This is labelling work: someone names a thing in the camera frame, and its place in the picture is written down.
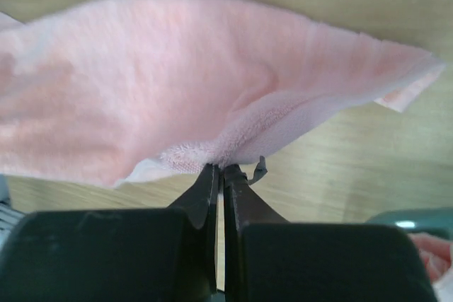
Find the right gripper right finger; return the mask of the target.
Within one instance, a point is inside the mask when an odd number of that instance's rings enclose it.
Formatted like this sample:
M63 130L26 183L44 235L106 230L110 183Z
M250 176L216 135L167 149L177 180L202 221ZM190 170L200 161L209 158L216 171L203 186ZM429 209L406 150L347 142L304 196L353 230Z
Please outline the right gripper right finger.
M291 223L224 170L228 301L434 301L407 234L369 223Z

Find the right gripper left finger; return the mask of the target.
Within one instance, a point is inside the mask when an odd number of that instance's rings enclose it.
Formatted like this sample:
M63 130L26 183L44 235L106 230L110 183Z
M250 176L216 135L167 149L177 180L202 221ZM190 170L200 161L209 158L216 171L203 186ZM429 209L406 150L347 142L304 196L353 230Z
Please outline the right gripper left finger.
M166 208L39 211L1 251L2 301L210 301L218 169Z

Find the plain pink towel pile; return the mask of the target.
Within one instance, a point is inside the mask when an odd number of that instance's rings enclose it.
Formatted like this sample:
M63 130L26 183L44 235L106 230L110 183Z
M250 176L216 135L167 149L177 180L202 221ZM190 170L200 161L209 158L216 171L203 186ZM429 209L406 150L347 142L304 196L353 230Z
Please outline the plain pink towel pile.
M405 110L431 52L251 0L1 15L1 172L115 187L255 163L337 112Z

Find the pink rabbit pattern towel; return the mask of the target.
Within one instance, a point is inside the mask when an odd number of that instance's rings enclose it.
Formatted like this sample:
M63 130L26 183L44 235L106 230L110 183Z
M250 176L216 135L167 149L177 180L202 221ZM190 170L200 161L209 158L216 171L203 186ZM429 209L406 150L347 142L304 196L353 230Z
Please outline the pink rabbit pattern towel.
M419 251L437 300L452 302L452 241L427 233L409 236Z

